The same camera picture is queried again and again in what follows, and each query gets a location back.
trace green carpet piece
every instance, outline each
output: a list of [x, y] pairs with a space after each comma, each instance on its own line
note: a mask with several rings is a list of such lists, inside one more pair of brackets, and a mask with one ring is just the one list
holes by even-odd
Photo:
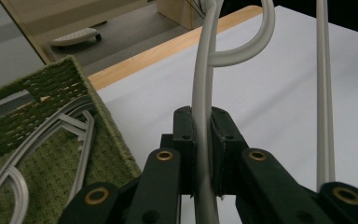
[[[141, 172], [101, 98], [69, 56], [0, 88], [0, 100], [27, 90], [34, 101], [0, 117], [0, 168], [11, 153], [43, 121], [81, 95], [96, 107], [95, 139], [85, 185], [110, 182], [123, 186]], [[66, 206], [81, 145], [76, 135], [59, 130], [19, 166], [26, 179], [30, 201], [24, 223], [56, 223]], [[8, 223], [14, 196], [8, 183], [0, 190], [0, 223]]]

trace wooden edge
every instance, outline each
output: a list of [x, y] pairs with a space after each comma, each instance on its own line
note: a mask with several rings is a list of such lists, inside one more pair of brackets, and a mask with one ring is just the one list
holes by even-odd
[[39, 42], [37, 42], [36, 39], [31, 35], [11, 3], [8, 0], [0, 0], [0, 3], [7, 12], [8, 16], [10, 16], [13, 22], [16, 23], [20, 32], [22, 32], [24, 38], [28, 41], [28, 43], [30, 43], [31, 47], [34, 49], [35, 53], [39, 56], [42, 62], [44, 64], [54, 62], [54, 58], [51, 53], [49, 53], [47, 49], [41, 46]]
[[[249, 6], [233, 12], [219, 20], [217, 33], [221, 33], [237, 24], [240, 24], [241, 22], [247, 21], [261, 12], [262, 7], [257, 6]], [[121, 63], [112, 65], [89, 76], [89, 81], [94, 86], [95, 90], [101, 90], [153, 63], [157, 63], [181, 50], [197, 44], [200, 40], [200, 33], [201, 27], [184, 35], [180, 35], [152, 49], [135, 55]]]

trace brass insert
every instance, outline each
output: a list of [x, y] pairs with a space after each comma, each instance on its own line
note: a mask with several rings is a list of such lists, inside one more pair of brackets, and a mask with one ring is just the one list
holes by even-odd
[[[93, 198], [92, 196], [96, 196], [96, 193], [101, 193], [102, 196], [98, 198]], [[89, 205], [96, 205], [99, 203], [103, 203], [107, 199], [107, 197], [109, 197], [109, 190], [106, 187], [99, 187], [87, 193], [85, 202]]]
[[333, 194], [344, 203], [358, 205], [358, 193], [351, 189], [336, 187]]
[[173, 154], [170, 151], [160, 151], [156, 157], [160, 161], [168, 161], [168, 160], [172, 159]]
[[264, 152], [258, 150], [251, 151], [249, 153], [249, 157], [254, 159], [255, 161], [264, 161], [267, 159], [267, 155]]

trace tan surface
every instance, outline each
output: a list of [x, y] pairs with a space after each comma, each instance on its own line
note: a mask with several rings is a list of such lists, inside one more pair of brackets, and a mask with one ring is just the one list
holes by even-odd
[[[217, 33], [223, 32], [243, 21], [247, 21], [261, 12], [261, 7], [250, 6], [227, 15], [219, 20]], [[197, 44], [200, 40], [200, 32], [201, 29], [198, 28], [178, 36], [175, 39], [95, 73], [89, 77], [89, 80], [97, 91], [103, 89], [153, 63], [157, 63], [183, 49]]]

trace white table surface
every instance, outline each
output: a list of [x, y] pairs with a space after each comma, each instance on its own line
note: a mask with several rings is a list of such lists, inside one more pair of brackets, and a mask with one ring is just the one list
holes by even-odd
[[[220, 34], [232, 49], [257, 32], [261, 16]], [[358, 33], [330, 24], [337, 181], [358, 188]], [[139, 166], [172, 133], [173, 111], [191, 105], [197, 46], [126, 77], [98, 93]], [[213, 105], [225, 109], [250, 147], [271, 152], [295, 178], [316, 190], [316, 22], [276, 7], [276, 28], [258, 56], [215, 69]], [[241, 223], [234, 197], [219, 200], [221, 223]], [[195, 223], [184, 197], [182, 223]]]

